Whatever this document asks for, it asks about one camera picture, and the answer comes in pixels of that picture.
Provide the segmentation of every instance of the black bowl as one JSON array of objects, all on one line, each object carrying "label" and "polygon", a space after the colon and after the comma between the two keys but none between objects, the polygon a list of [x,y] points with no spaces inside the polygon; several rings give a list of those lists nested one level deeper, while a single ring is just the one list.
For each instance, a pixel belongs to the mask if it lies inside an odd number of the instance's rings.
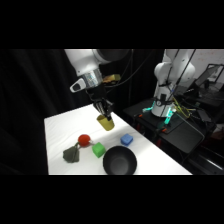
[{"label": "black bowl", "polygon": [[105,154],[103,167],[108,175],[133,175],[137,168],[137,159],[130,149],[116,146]]}]

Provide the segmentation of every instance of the green cube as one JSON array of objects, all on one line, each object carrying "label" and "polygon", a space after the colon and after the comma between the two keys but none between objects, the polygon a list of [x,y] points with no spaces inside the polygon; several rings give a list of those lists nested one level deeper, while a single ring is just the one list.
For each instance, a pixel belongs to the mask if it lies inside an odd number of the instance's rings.
[{"label": "green cube", "polygon": [[97,158],[100,158],[106,153],[106,149],[101,143],[97,143],[93,146],[93,153],[96,155]]}]

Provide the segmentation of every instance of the red ball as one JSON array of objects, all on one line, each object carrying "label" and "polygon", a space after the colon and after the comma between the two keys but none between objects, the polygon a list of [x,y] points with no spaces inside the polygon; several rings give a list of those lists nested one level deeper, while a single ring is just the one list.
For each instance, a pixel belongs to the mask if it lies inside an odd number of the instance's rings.
[{"label": "red ball", "polygon": [[79,142],[80,146],[86,147],[89,145],[90,140],[91,140],[91,138],[88,135],[81,135],[78,139],[78,142]]}]

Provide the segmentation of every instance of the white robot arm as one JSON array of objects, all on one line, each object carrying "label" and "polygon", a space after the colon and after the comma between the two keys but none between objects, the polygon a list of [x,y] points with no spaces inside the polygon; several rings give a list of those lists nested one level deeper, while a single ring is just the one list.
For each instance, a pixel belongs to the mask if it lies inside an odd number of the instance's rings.
[{"label": "white robot arm", "polygon": [[152,113],[158,117],[167,117],[173,101],[172,91],[178,80],[180,83],[187,82],[195,74],[195,67],[189,63],[188,49],[180,49],[179,51],[178,49],[167,49],[166,55],[171,62],[160,63],[155,68],[158,84],[154,95],[156,101]]},{"label": "white robot arm", "polygon": [[113,104],[107,100],[99,65],[121,60],[129,51],[130,49],[65,49],[80,78],[71,86],[71,91],[75,93],[85,89],[94,102],[94,107],[108,122],[112,120]]}]

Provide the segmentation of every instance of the blue cube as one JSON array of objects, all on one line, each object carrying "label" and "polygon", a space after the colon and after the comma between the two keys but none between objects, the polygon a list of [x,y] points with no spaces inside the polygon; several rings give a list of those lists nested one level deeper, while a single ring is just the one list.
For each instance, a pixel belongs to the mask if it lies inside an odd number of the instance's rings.
[{"label": "blue cube", "polygon": [[129,134],[126,134],[121,138],[122,145],[129,146],[132,142],[133,142],[133,137],[130,136]]}]

